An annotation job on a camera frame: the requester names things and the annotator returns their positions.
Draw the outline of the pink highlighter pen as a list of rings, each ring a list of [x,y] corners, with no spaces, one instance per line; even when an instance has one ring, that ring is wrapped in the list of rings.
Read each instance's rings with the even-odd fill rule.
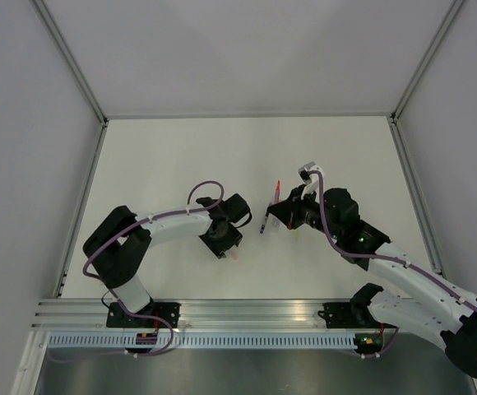
[[[279,201],[280,201],[280,181],[278,180],[277,183],[276,183],[276,188],[275,188],[272,204],[275,205]]]

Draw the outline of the purple ink pen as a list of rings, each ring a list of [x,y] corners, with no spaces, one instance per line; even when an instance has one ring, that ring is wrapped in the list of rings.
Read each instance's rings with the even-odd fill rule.
[[[264,217],[262,218],[262,223],[259,230],[260,235],[264,234],[268,220],[269,220],[269,213],[266,213]]]

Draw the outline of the orange marker with clear cap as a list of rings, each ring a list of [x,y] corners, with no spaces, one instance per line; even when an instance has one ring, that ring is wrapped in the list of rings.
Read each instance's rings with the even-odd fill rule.
[[[271,231],[277,232],[280,228],[280,221],[274,218],[271,222]]]

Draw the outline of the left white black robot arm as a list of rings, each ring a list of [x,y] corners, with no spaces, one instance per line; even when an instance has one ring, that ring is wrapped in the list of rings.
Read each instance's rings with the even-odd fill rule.
[[[178,303],[157,303],[137,273],[147,251],[160,244],[196,236],[218,258],[237,248],[239,229],[252,219],[239,195],[226,200],[199,197],[184,209],[138,216],[126,206],[113,209],[83,245],[83,273],[103,283],[117,300],[109,305],[109,328],[175,328]]]

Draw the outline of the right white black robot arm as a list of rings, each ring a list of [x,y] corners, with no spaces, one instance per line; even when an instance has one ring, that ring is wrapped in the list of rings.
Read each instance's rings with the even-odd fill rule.
[[[390,238],[364,221],[345,188],[330,188],[322,199],[294,188],[268,209],[288,229],[301,225],[332,237],[342,258],[390,282],[402,299],[369,283],[351,299],[350,317],[367,327],[374,321],[405,329],[431,342],[463,373],[477,379],[477,295],[412,262]]]

